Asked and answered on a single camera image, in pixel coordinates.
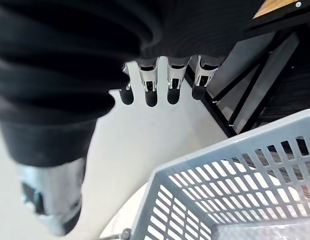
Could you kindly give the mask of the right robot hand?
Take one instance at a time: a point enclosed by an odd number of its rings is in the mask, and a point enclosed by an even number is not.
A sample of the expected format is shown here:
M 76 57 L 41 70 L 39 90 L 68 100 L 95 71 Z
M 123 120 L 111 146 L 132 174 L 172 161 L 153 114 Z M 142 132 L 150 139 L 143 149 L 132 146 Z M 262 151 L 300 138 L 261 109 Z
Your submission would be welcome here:
M 220 64 L 260 0 L 0 0 L 0 128 L 25 204 L 50 233 L 76 226 L 97 119 L 124 63 L 208 56 Z

